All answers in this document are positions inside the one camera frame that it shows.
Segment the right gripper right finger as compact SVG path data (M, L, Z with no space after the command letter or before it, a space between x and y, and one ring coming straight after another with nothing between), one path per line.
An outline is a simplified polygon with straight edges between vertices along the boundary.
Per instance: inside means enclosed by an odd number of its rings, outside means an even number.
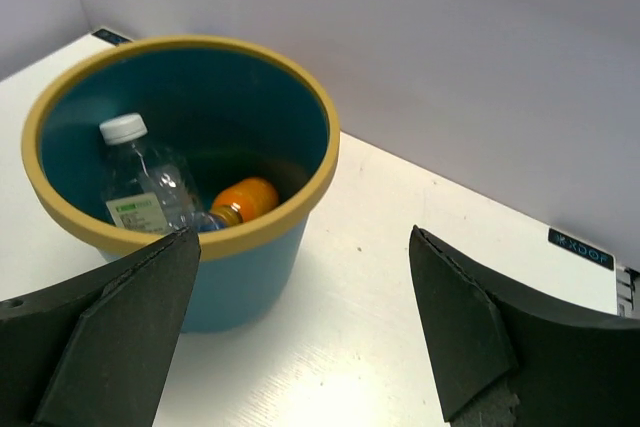
M635 426L639 323L547 295L414 228L409 262L452 426Z

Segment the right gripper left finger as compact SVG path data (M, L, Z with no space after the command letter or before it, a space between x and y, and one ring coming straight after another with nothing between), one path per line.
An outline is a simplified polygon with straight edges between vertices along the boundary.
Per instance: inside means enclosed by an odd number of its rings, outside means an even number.
M2 301L2 425L152 425L200 254L182 229Z

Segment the orange plastic bottle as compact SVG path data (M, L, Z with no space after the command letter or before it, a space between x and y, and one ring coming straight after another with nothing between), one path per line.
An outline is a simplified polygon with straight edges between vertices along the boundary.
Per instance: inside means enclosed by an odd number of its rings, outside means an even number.
M260 177L246 178L221 191L213 201L210 213L228 226L255 220L279 205L275 187Z

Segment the blue label water bottle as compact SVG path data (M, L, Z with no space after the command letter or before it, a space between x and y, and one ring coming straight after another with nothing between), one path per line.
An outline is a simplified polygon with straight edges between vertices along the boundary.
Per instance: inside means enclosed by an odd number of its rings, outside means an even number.
M199 233L207 233L226 229L229 223L219 215L197 211L191 217L191 226Z

